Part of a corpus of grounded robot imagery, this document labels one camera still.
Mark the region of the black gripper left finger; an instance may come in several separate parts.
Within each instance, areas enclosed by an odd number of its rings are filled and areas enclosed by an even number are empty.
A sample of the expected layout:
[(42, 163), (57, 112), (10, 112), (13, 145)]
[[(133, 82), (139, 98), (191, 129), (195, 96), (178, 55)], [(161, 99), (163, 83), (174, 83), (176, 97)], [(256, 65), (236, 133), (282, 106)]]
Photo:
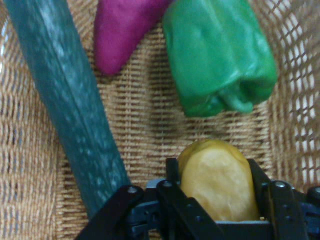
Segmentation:
[(220, 229), (179, 187), (177, 159), (166, 160), (166, 178), (143, 190), (125, 185), (76, 237), (78, 240), (148, 240), (157, 230), (165, 240), (220, 239)]

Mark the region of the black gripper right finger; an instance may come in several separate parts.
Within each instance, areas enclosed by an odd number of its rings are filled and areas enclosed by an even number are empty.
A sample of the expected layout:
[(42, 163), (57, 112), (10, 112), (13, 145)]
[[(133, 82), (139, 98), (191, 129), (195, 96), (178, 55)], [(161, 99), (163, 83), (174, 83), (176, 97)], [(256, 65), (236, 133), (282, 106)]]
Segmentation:
[(320, 238), (320, 187), (302, 193), (282, 180), (271, 180), (255, 160), (248, 160), (258, 210), (272, 226), (275, 240)]

